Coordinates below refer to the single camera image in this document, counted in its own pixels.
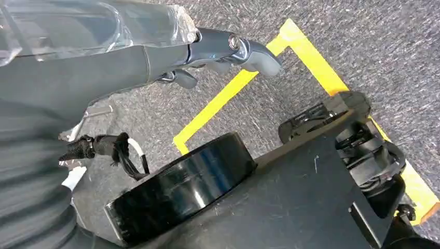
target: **plastic wrap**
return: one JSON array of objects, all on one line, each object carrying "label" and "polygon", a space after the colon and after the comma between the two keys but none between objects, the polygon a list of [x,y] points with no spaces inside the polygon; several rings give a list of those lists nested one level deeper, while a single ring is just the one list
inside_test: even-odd
[{"label": "plastic wrap", "polygon": [[134,45],[192,43],[197,29],[181,6],[120,1],[7,0],[0,13],[0,65],[105,53]]}]

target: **screw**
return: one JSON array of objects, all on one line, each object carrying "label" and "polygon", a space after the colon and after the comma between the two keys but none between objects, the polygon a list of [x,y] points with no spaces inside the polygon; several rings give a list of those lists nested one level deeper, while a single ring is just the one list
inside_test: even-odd
[{"label": "screw", "polygon": [[229,36],[229,47],[232,50],[238,50],[240,48],[240,38],[236,34],[231,34]]}]

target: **gray carpet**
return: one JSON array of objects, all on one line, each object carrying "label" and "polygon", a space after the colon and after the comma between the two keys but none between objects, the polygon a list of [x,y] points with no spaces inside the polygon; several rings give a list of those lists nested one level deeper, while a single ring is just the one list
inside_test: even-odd
[{"label": "gray carpet", "polygon": [[[352,90],[372,102],[372,116],[406,153],[423,179],[440,194],[440,4],[437,1],[161,1],[187,8],[198,26],[231,30],[266,44],[287,18],[303,30]],[[228,131],[238,131],[253,157],[280,146],[280,123],[326,96],[290,50],[280,55],[281,73],[258,75],[188,142],[194,149]],[[180,153],[173,137],[239,71],[226,75],[191,70],[192,90],[153,84],[112,95],[118,113],[90,119],[83,133],[128,132],[147,151],[156,170]],[[116,241],[102,206],[131,186],[120,168],[97,158],[74,194],[85,226]],[[437,214],[418,227],[440,241]]]}]

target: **yellow floor marking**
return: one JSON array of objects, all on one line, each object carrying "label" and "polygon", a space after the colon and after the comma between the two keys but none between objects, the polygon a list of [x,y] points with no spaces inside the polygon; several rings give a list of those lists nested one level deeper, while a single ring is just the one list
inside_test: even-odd
[{"label": "yellow floor marking", "polygon": [[[334,95],[340,91],[348,91],[348,87],[345,83],[291,19],[288,19],[282,29],[287,29],[287,31],[280,32],[280,34],[289,33],[288,38],[286,38],[291,38],[289,46],[329,95]],[[374,120],[373,122],[382,136],[390,141],[377,123]],[[402,173],[402,178],[406,184],[406,193],[416,204],[417,219],[412,222],[412,224],[420,224],[425,214],[427,214],[439,200],[408,161],[406,162],[405,171]]]},{"label": "yellow floor marking", "polygon": [[[266,46],[273,54],[278,56],[284,51],[289,44],[289,41],[285,39],[286,35],[282,34],[281,29],[280,34]],[[177,146],[178,150],[182,155],[189,152],[188,147],[185,143],[188,141],[194,133],[196,133],[200,128],[202,128],[222,107],[228,103],[243,87],[245,87],[258,72],[248,72],[246,70],[240,71],[234,79],[232,79],[220,93],[217,94],[208,105],[201,111],[197,116],[183,128],[178,135],[173,139],[174,144]]]}]

